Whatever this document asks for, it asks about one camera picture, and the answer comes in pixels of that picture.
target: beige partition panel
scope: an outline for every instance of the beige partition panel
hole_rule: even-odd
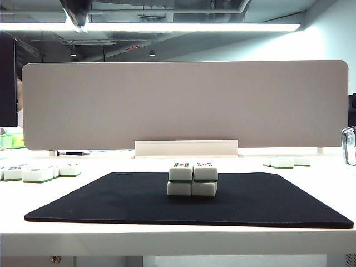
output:
[[[25,143],[34,150],[136,140],[339,146],[348,123],[343,61],[34,63],[23,87]]]

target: ceiling light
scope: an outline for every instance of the ceiling light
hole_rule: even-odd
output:
[[[291,32],[300,24],[276,23],[89,23],[88,31],[120,32]],[[75,31],[65,23],[0,23],[0,31]]]

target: ceiling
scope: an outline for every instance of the ceiling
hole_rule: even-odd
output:
[[[302,22],[303,14],[321,0],[249,0],[240,14],[231,14],[242,0],[93,0],[91,22]],[[0,0],[1,22],[64,22],[60,0]],[[201,10],[226,10],[202,14]],[[159,61],[266,33],[130,33],[9,32],[19,40],[19,60],[29,62]],[[155,49],[156,57],[148,51]]]

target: black mouse pad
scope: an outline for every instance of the black mouse pad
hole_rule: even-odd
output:
[[[215,198],[168,197],[167,181],[167,173],[113,172],[24,218],[61,223],[353,227],[352,221],[276,174],[219,174]]]

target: stacked mahjong tiles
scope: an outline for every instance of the stacked mahjong tiles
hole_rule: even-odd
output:
[[[176,162],[169,169],[168,196],[214,197],[216,192],[217,168],[210,162],[194,165]]]
[[[302,156],[266,157],[263,165],[275,169],[293,169],[294,166],[310,167],[310,160]]]
[[[74,177],[81,173],[78,164],[56,165],[27,165],[17,164],[0,167],[0,180],[43,183],[58,177]]]

